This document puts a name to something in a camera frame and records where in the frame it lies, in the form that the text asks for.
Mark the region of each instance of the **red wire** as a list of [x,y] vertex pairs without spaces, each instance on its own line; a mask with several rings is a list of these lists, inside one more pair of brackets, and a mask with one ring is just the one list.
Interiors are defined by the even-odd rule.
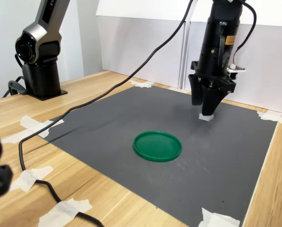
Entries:
[[233,64],[235,64],[235,54],[236,54],[236,52],[233,55]]

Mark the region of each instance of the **gray robot arm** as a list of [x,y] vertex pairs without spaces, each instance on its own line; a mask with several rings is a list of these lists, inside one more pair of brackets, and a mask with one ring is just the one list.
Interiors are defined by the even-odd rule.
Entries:
[[16,52],[26,64],[47,61],[60,53],[59,33],[70,0],[41,0],[36,20],[16,41]]

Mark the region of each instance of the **black cable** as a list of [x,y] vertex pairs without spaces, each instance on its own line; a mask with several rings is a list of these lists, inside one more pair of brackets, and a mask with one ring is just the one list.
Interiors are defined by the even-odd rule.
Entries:
[[15,53],[15,58],[16,58],[16,61],[17,61],[18,65],[22,68],[23,65],[22,65],[22,63],[21,63],[21,61],[20,61],[20,59],[18,57],[18,54],[16,54],[16,53]]
[[[173,37],[178,33],[178,31],[181,29],[181,27],[183,26],[183,24],[184,24],[184,22],[185,22],[185,20],[186,20],[186,18],[187,18],[187,16],[188,16],[188,13],[189,13],[189,10],[190,10],[190,7],[191,7],[192,2],[193,2],[193,0],[190,0],[190,2],[189,2],[189,4],[188,4],[188,7],[187,7],[187,10],[186,10],[186,13],[185,13],[185,15],[184,15],[184,18],[182,19],[182,21],[180,22],[178,28],[174,31],[174,33],[173,33],[163,44],[161,44],[160,46],[158,46],[158,47],[151,53],[151,55],[146,59],[146,61],[145,61],[139,68],[137,68],[137,70],[134,71],[127,79],[123,80],[121,83],[116,84],[116,85],[113,86],[111,89],[109,89],[108,91],[106,91],[104,94],[98,96],[97,98],[94,98],[93,100],[91,100],[91,101],[89,101],[89,102],[87,102],[87,103],[84,103],[84,104],[81,104],[81,105],[77,105],[77,106],[74,106],[74,107],[70,108],[70,109],[67,110],[63,115],[59,116],[56,120],[54,120],[52,123],[50,123],[49,125],[47,125],[45,128],[43,128],[43,129],[41,129],[41,130],[35,132],[34,134],[32,134],[32,135],[30,135],[30,136],[28,136],[28,137],[22,139],[22,140],[19,142],[19,159],[20,159],[20,165],[21,165],[22,170],[23,170],[23,171],[26,170],[26,167],[25,167],[25,165],[24,165],[24,160],[23,160],[23,151],[22,151],[22,144],[23,144],[23,142],[29,140],[30,138],[32,138],[32,137],[38,135],[38,134],[41,133],[41,132],[43,132],[43,131],[49,129],[49,128],[52,127],[54,124],[56,124],[59,120],[61,120],[61,119],[64,118],[67,114],[69,114],[71,111],[76,110],[76,109],[79,109],[79,108],[82,108],[82,107],[87,106],[87,105],[89,105],[89,104],[91,104],[91,103],[94,103],[95,101],[97,101],[97,100],[103,98],[104,96],[106,96],[107,94],[109,94],[111,91],[113,91],[113,90],[116,89],[117,87],[119,87],[119,86],[125,84],[127,81],[129,81],[134,75],[136,75],[136,74],[150,61],[150,59],[155,55],[155,53],[157,53],[161,48],[163,48],[167,43],[169,43],[170,40],[173,39]],[[61,199],[58,197],[58,195],[56,194],[56,192],[54,191],[54,189],[53,189],[53,187],[52,187],[52,185],[51,185],[50,183],[48,183],[48,182],[46,182],[46,181],[40,181],[40,180],[37,180],[36,183],[45,184],[46,186],[48,186],[48,188],[49,188],[49,190],[51,191],[51,193],[52,193],[54,199],[56,200],[56,202],[60,202],[60,201],[61,201]],[[96,224],[96,225],[98,225],[98,226],[103,227],[103,224],[102,224],[99,220],[97,220],[97,219],[95,219],[95,218],[93,218],[93,217],[91,217],[91,216],[89,216],[89,215],[87,215],[87,214],[78,213],[77,216],[79,216],[79,217],[81,217],[81,218],[83,218],[83,219],[89,220],[89,221],[93,222],[94,224]]]
[[[236,52],[237,52],[245,45],[245,43],[248,41],[249,37],[251,36],[251,34],[252,34],[252,32],[253,32],[253,30],[254,30],[254,28],[256,26],[257,15],[256,15],[255,10],[252,8],[252,6],[250,6],[249,4],[245,3],[243,0],[236,0],[236,1],[239,1],[243,6],[247,7],[252,12],[252,14],[253,14],[253,24],[252,24],[252,27],[251,27],[247,37],[245,38],[245,40],[242,42],[241,45],[238,46],[238,48],[236,50]],[[233,61],[234,61],[233,63],[234,64],[235,64],[234,57],[235,57],[236,52],[234,53],[234,56],[233,56]]]
[[[16,53],[15,53],[15,59],[16,59],[18,65],[22,68],[23,65],[22,65],[22,63],[21,63],[21,61],[20,61],[20,59],[19,59],[19,57],[18,57],[18,54],[16,54]],[[19,82],[20,79],[24,79],[24,78],[23,78],[22,76],[21,76],[21,77],[18,77],[18,78],[16,79],[16,82]],[[3,96],[2,98],[5,98],[6,96],[8,96],[9,93],[10,93],[10,91],[8,90],[8,91],[4,94],[4,96]]]
[[[19,82],[21,79],[24,79],[23,76],[18,77],[18,78],[16,79],[16,82]],[[10,91],[8,90],[8,91],[4,94],[4,96],[3,96],[2,98],[5,98],[6,96],[8,96],[9,93],[10,93]]]

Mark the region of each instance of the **small white object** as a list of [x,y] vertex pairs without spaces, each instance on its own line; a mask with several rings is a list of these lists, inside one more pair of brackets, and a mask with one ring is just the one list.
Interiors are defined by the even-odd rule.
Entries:
[[266,121],[269,120],[269,121],[279,122],[282,124],[282,113],[280,112],[268,110],[266,113],[260,111],[258,111],[257,113],[260,119],[262,120],[266,120]]
[[150,88],[152,87],[152,84],[154,84],[153,82],[150,82],[150,81],[147,81],[147,82],[144,82],[144,83],[140,83],[140,82],[136,82],[136,81],[133,81],[133,80],[130,80],[131,84],[134,84],[135,87],[147,87],[147,88]]
[[202,208],[203,221],[201,221],[198,227],[238,227],[240,221],[235,220],[229,216],[211,213]]
[[21,188],[24,192],[29,191],[36,180],[42,180],[53,171],[51,166],[41,169],[29,169],[21,173],[20,177],[10,186],[10,191]]
[[171,87],[171,88],[169,88],[169,90],[171,90],[171,91],[177,91],[177,92],[184,93],[184,94],[187,94],[187,93],[190,92],[190,91],[182,90],[182,89],[175,88],[175,87]]
[[[20,125],[25,127],[26,130],[2,139],[1,143],[18,143],[19,141],[21,141],[25,137],[30,136],[33,133],[43,129],[44,127],[46,127],[50,123],[52,123],[52,121],[45,121],[45,122],[41,123],[41,122],[34,120],[33,118],[31,118],[29,116],[23,116],[22,119],[21,119]],[[57,125],[62,124],[62,123],[64,123],[64,121],[60,120],[56,124],[54,124],[52,127],[57,126]],[[48,135],[49,135],[49,129],[45,130],[44,132],[39,133],[39,136],[41,136],[42,138],[45,138]]]
[[234,70],[236,68],[235,64],[231,64],[230,69]]
[[59,202],[47,214],[39,219],[38,227],[62,227],[71,222],[78,212],[85,213],[90,210],[88,200],[75,201],[70,199],[68,201]]
[[211,121],[211,120],[214,118],[214,114],[212,114],[211,116],[203,116],[203,114],[200,113],[198,118],[199,118],[200,120],[209,122],[209,121]]

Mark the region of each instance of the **white wall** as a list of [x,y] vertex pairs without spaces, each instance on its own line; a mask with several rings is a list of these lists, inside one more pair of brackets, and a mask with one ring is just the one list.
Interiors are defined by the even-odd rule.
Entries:
[[[103,68],[130,75],[178,27],[179,21],[98,16]],[[184,26],[136,74],[136,78],[178,87]]]
[[181,21],[189,0],[100,0],[97,16]]
[[99,0],[77,0],[84,75],[101,72],[102,56],[96,11]]
[[[34,22],[40,0],[0,0],[0,98],[8,89],[8,81],[22,75],[14,54],[15,41],[25,27]],[[84,75],[77,0],[72,0],[62,24],[61,53],[58,57],[60,80]]]
[[[191,18],[192,22],[206,22],[211,11],[212,0],[199,0]],[[257,14],[258,25],[282,26],[282,0],[247,0]],[[241,24],[252,24],[253,16],[249,9],[243,8]]]
[[[189,0],[100,0],[97,15],[162,20],[181,20]],[[213,0],[199,0],[191,19],[206,22]],[[258,25],[282,26],[282,0],[247,0],[257,13]],[[244,9],[242,24],[252,24],[253,16]]]

